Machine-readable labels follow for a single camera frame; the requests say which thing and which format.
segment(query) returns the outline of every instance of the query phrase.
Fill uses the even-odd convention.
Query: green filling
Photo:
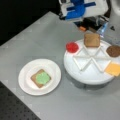
[[[50,76],[46,72],[36,75],[36,82],[45,85],[50,80]]]

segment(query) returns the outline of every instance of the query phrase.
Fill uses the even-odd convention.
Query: brown food item
[[[120,46],[112,45],[107,48],[107,53],[111,57],[118,57],[120,55]]]
[[[37,73],[35,73],[34,75],[31,76],[31,80],[32,80],[39,88],[43,87],[44,85],[36,82],[36,76],[37,76],[38,74],[41,74],[42,72],[45,72],[45,71],[44,71],[43,69],[41,69],[41,70],[39,70]]]
[[[100,35],[96,33],[86,33],[84,36],[84,44],[86,47],[99,47]]]

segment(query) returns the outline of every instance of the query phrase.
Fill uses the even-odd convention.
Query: gray table
[[[65,44],[83,35],[74,24],[46,14],[0,47],[1,82],[42,120],[120,120],[120,78],[102,89],[87,91],[76,87],[65,72]],[[21,90],[18,75],[26,63],[39,58],[55,61],[62,79],[54,91],[35,97]]]

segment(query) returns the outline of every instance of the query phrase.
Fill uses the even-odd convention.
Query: bread slice
[[[99,47],[100,35],[96,33],[86,33],[84,35],[84,45],[86,47]]]
[[[50,80],[51,77],[43,70],[39,70],[37,73],[31,76],[31,80],[39,87],[43,87],[46,85]]]

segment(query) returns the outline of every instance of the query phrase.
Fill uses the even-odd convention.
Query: white divided plate
[[[30,79],[40,69],[44,69],[51,80],[42,88],[38,88]],[[54,90],[61,79],[61,71],[58,65],[48,59],[37,59],[26,64],[20,71],[18,82],[21,89],[30,95],[44,95]]]
[[[84,46],[83,40],[76,41],[76,43],[79,45],[80,49]],[[100,45],[102,46],[102,49],[104,50],[104,52],[106,52],[106,49],[110,46],[109,43],[104,42],[102,40],[100,42]],[[96,52],[96,48],[89,48],[88,52],[91,55],[93,55]],[[75,80],[84,84],[100,85],[100,84],[105,84],[114,78],[114,76],[110,74],[107,74],[105,72],[100,72],[93,62],[90,62],[89,66],[85,70],[80,71],[80,69],[78,68],[78,66],[73,60],[74,55],[76,55],[76,53],[71,54],[67,51],[65,52],[64,66],[66,71],[69,73],[69,75],[73,77]],[[120,57],[111,58],[111,59],[112,59],[111,60],[112,62],[120,64]],[[80,62],[84,63],[84,61],[87,61],[87,59],[85,60],[79,57],[78,63]],[[106,60],[103,60],[103,61],[97,60],[97,61],[102,68],[105,69],[107,67]]]

